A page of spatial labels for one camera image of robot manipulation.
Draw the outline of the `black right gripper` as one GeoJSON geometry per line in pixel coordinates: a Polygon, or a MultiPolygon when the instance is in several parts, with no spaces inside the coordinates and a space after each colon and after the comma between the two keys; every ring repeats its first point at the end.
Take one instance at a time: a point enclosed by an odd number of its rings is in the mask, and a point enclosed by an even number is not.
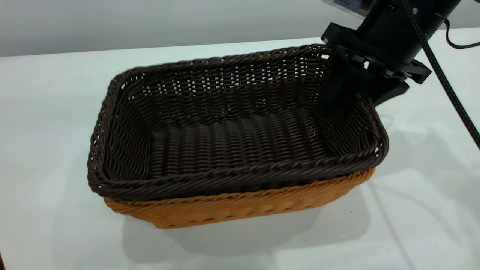
{"type": "Polygon", "coordinates": [[[326,113],[332,113],[357,82],[370,82],[370,99],[378,106],[404,94],[407,77],[421,84],[431,74],[414,59],[422,46],[406,15],[367,17],[357,30],[331,23],[322,41],[334,51],[326,113]]]}

